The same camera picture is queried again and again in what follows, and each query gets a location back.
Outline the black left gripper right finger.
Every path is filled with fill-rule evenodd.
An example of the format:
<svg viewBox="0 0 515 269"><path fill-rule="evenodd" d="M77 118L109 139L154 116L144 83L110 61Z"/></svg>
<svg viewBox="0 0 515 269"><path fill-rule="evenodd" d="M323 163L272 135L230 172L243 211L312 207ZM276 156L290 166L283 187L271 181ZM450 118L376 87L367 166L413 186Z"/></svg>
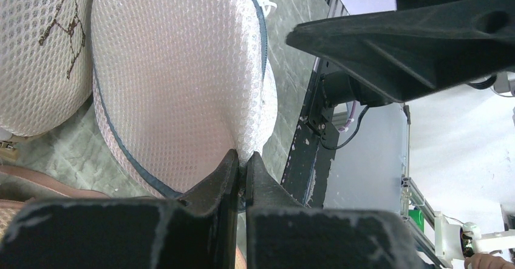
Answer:
<svg viewBox="0 0 515 269"><path fill-rule="evenodd" d="M248 268L421 268L414 239L388 211L308 208L247 163Z"/></svg>

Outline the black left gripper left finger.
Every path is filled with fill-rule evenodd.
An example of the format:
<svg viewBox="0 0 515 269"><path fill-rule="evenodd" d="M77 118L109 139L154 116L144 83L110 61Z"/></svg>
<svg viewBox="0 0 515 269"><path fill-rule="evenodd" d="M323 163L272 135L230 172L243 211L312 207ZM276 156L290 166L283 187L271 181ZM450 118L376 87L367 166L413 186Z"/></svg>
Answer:
<svg viewBox="0 0 515 269"><path fill-rule="evenodd" d="M24 203L2 268L234 268L238 156L178 197L96 194Z"/></svg>

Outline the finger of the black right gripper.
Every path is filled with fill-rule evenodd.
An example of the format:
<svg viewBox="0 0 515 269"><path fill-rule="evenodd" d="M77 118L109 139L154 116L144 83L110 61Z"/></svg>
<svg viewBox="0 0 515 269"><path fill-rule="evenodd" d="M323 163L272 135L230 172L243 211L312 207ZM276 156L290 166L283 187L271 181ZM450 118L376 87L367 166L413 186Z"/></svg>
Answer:
<svg viewBox="0 0 515 269"><path fill-rule="evenodd" d="M403 103L514 66L514 0L461 0L296 26L286 43L337 66L328 103Z"/></svg>

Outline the white mesh laundry bag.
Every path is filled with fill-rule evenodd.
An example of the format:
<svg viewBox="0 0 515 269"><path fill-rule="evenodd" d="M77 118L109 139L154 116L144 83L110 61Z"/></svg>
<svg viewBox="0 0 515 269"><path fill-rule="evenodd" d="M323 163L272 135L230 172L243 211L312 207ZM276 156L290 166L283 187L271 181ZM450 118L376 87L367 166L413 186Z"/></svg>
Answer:
<svg viewBox="0 0 515 269"><path fill-rule="evenodd" d="M93 0L94 105L109 149L175 198L234 149L262 152L278 113L261 0Z"/></svg>

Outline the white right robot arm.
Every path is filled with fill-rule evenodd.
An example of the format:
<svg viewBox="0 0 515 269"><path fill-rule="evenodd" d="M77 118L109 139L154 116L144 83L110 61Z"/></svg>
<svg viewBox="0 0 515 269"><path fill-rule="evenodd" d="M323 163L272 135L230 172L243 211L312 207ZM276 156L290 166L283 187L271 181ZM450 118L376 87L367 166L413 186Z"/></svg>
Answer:
<svg viewBox="0 0 515 269"><path fill-rule="evenodd" d="M325 107L405 103L514 66L514 0L461 0L297 25L286 43L336 66Z"/></svg>

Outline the floral orange laundry bag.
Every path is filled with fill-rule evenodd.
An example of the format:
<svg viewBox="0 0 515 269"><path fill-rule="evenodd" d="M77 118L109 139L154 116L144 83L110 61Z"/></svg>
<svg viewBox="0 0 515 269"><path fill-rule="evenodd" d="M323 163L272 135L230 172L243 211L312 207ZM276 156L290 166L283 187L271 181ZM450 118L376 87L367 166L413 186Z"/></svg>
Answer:
<svg viewBox="0 0 515 269"><path fill-rule="evenodd" d="M42 172L1 166L1 238L21 209L33 200L48 198L107 198L102 192L65 185Z"/></svg>

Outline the beige mesh laundry bag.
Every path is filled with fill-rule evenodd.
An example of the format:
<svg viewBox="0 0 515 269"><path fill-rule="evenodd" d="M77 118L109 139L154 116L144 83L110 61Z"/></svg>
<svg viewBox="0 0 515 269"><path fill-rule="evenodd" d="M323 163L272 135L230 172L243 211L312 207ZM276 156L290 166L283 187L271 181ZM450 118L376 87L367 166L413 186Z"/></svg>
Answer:
<svg viewBox="0 0 515 269"><path fill-rule="evenodd" d="M92 0L1 0L1 129L64 123L92 92Z"/></svg>

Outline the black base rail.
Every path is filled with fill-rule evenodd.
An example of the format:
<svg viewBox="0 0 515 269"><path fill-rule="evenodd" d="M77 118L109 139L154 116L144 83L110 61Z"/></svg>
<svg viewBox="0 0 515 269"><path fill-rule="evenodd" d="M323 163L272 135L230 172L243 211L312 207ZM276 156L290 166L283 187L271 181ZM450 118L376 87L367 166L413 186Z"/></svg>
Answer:
<svg viewBox="0 0 515 269"><path fill-rule="evenodd" d="M339 132L332 123L334 108L322 94L322 77L336 71L335 65L317 58L304 97L299 120L281 179L281 186L300 204L322 208L326 197L331 161Z"/></svg>

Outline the aluminium frame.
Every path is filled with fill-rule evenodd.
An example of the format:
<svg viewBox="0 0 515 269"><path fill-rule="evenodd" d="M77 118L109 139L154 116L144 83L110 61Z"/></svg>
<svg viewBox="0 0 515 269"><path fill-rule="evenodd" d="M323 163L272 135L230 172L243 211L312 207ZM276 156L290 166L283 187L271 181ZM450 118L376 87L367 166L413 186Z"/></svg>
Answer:
<svg viewBox="0 0 515 269"><path fill-rule="evenodd" d="M421 223L428 223L432 229L435 228L435 211L426 202L424 195L410 176L411 113L406 103L401 105L401 109L406 116L406 147L401 175L400 216L415 240L417 251L423 253L432 262L432 265L425 264L423 268L448 268L450 267L448 262L436 256L435 245L420 228Z"/></svg>

